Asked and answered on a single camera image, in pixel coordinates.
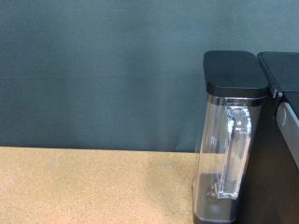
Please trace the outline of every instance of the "coffee maker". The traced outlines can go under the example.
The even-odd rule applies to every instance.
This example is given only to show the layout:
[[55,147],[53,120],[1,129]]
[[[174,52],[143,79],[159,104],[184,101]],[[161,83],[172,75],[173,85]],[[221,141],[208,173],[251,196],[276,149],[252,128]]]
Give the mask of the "coffee maker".
[[242,186],[238,224],[299,223],[299,53],[263,52],[269,81]]
[[246,51],[204,56],[206,123],[193,180],[194,223],[234,223],[268,81]]

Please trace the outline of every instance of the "blue-gray wall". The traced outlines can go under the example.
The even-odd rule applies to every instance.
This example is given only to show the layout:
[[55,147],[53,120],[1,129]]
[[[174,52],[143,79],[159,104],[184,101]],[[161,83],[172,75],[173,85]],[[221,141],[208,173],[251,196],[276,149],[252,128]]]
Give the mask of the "blue-gray wall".
[[0,1],[0,145],[193,151],[203,54],[299,51],[298,1]]

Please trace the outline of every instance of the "tan speckled countertop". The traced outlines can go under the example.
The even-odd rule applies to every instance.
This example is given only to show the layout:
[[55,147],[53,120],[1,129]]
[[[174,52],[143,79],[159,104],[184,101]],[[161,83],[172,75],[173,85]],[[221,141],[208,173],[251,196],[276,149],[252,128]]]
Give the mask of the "tan speckled countertop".
[[0,223],[192,223],[192,153],[0,147]]

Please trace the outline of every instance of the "black appliance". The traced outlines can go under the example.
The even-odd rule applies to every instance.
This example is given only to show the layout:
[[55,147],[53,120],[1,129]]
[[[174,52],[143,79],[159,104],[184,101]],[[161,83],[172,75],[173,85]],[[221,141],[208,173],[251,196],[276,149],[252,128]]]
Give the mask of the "black appliance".
[[237,223],[299,223],[299,53],[258,55],[269,81]]

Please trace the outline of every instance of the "appliance top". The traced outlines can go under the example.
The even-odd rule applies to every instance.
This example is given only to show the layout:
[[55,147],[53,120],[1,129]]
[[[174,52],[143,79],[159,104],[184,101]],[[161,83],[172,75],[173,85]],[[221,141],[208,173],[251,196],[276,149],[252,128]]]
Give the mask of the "appliance top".
[[262,52],[258,59],[274,96],[281,92],[299,118],[299,53]]

